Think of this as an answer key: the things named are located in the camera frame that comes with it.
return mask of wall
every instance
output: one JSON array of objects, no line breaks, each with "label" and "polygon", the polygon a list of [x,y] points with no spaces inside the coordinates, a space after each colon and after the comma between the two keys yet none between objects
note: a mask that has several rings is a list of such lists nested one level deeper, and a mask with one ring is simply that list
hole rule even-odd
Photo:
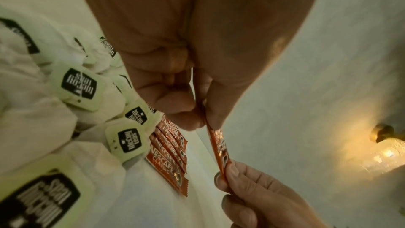
[{"label": "wall", "polygon": [[225,123],[230,156],[294,188],[337,228],[405,227],[405,168],[370,180],[358,163],[374,125],[405,129],[404,71],[404,0],[317,0]]}]

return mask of textured wall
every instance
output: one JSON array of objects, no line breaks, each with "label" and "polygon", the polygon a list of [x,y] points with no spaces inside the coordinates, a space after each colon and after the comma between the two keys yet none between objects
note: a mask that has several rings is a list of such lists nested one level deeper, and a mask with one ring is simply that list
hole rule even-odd
[{"label": "textured wall", "polygon": [[293,187],[329,224],[405,227],[405,168],[370,181],[357,164],[381,121],[405,130],[405,0],[317,0],[224,135],[232,158]]}]

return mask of light fixture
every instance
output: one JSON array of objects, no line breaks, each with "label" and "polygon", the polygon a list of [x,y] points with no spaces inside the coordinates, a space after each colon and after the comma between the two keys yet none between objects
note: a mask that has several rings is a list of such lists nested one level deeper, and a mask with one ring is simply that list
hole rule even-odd
[{"label": "light fixture", "polygon": [[371,175],[379,176],[405,165],[405,135],[380,124],[372,130],[370,139],[377,144],[362,157],[362,166]]}]

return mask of hand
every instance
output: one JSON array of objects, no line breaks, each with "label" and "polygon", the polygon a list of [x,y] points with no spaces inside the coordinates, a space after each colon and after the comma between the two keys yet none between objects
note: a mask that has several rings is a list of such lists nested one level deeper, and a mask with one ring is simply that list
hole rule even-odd
[{"label": "hand", "polygon": [[234,222],[231,228],[327,228],[303,198],[273,177],[235,161],[225,174],[229,184],[218,173],[215,185],[230,193],[222,209]]},{"label": "hand", "polygon": [[[86,0],[138,94],[178,126],[219,129],[314,0]],[[191,87],[193,68],[194,99]]]}]

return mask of black label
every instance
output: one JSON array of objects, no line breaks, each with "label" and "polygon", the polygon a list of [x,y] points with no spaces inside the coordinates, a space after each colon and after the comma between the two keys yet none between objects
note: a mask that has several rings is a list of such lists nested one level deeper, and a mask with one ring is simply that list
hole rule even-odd
[{"label": "black label", "polygon": [[97,82],[80,71],[70,68],[62,80],[62,88],[87,99],[93,99]]},{"label": "black label", "polygon": [[146,117],[145,113],[140,107],[136,107],[135,109],[130,110],[125,114],[128,119],[132,119],[137,121],[139,124],[143,125],[148,118]]},{"label": "black label", "polygon": [[149,110],[151,110],[151,112],[152,112],[153,114],[156,113],[156,109],[152,108],[149,104],[146,104],[146,105],[148,106]]},{"label": "black label", "polygon": [[4,26],[12,30],[15,34],[24,39],[25,45],[28,48],[28,53],[37,54],[40,52],[32,38],[25,32],[25,30],[21,28],[21,26],[16,21],[0,18],[0,22],[4,24]]},{"label": "black label", "polygon": [[130,88],[132,88],[131,82],[129,81],[129,79],[127,78],[127,76],[125,76],[125,75],[120,75],[120,76],[121,76],[121,77],[124,77],[124,78],[127,80],[128,85],[130,86]]},{"label": "black label", "polygon": [[115,51],[114,47],[107,41],[105,37],[101,37],[100,42],[109,51],[111,57],[114,57],[117,54],[117,51]]},{"label": "black label", "polygon": [[77,38],[74,38],[74,39],[75,39],[76,43],[79,45],[79,47],[81,47],[81,49],[83,50],[83,52],[85,52],[85,53],[87,54],[86,50],[84,49],[84,47],[82,46],[82,44],[80,43],[80,41],[79,41]]},{"label": "black label", "polygon": [[118,139],[119,145],[121,145],[121,148],[125,153],[135,151],[142,146],[142,142],[140,141],[139,133],[136,128],[118,132]]},{"label": "black label", "polygon": [[50,228],[79,198],[72,180],[52,169],[0,202],[0,227]]}]

